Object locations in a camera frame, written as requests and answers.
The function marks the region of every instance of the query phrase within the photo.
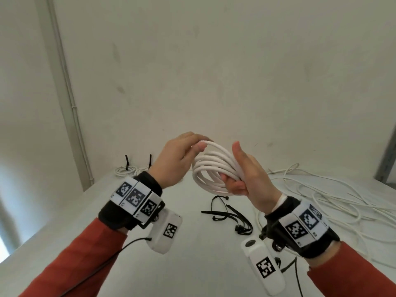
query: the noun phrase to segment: person's left hand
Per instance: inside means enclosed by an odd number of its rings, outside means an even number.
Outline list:
[[[192,131],[183,133],[168,141],[157,160],[148,170],[161,188],[177,184],[190,169],[192,161],[207,144],[200,140],[210,140],[208,137]]]

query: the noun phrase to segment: beige wall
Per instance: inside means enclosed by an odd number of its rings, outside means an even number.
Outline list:
[[[18,247],[82,188],[34,1],[0,4],[0,229]]]
[[[373,176],[395,0],[55,0],[95,178],[193,130],[272,169]]]

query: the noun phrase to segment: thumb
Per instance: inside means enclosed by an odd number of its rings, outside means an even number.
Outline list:
[[[186,166],[191,166],[193,160],[196,158],[200,152],[205,151],[207,144],[205,142],[198,142],[191,147],[191,149],[186,153],[182,161]]]
[[[239,141],[236,141],[232,145],[232,153],[242,170],[245,172],[252,165],[251,159],[248,155],[242,150]]]

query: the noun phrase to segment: person's right hand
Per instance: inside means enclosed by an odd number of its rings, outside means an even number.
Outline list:
[[[241,149],[239,142],[232,145],[232,153],[242,168],[245,181],[235,181],[220,173],[227,190],[235,195],[246,195],[259,211],[271,213],[282,193],[272,184],[259,162]]]

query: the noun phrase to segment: white camera device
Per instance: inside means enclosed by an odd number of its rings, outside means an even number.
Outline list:
[[[241,247],[250,267],[267,293],[275,296],[286,288],[286,281],[265,243],[258,236],[244,240]]]
[[[158,213],[158,220],[152,222],[153,226],[148,235],[151,241],[147,241],[148,246],[160,254],[167,253],[175,240],[182,221],[181,216],[163,208]]]

